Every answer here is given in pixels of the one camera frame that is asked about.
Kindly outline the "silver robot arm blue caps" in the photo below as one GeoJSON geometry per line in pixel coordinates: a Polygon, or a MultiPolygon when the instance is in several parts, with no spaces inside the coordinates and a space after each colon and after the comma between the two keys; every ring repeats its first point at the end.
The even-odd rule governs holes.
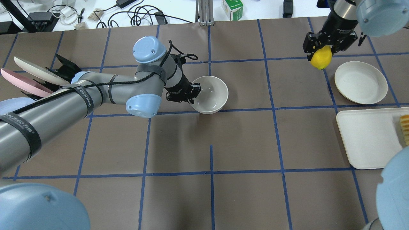
{"type": "MultiPolygon", "coordinates": [[[[166,48],[145,36],[133,47],[133,77],[80,71],[71,83],[35,103],[1,115],[1,173],[31,160],[42,146],[104,103],[125,105],[129,114],[152,118],[162,102],[193,104],[201,88],[190,83],[182,65],[197,55],[166,48]]],[[[1,181],[2,230],[89,230],[90,218],[76,196],[35,182],[1,181]]]]}

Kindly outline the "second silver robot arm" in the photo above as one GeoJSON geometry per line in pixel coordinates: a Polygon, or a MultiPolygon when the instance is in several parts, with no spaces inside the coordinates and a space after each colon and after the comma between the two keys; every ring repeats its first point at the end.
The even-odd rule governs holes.
{"type": "Polygon", "coordinates": [[[318,0],[330,13],[318,32],[308,32],[303,50],[311,61],[317,51],[330,46],[333,54],[346,51],[356,40],[391,35],[409,19],[407,0],[318,0]]]}

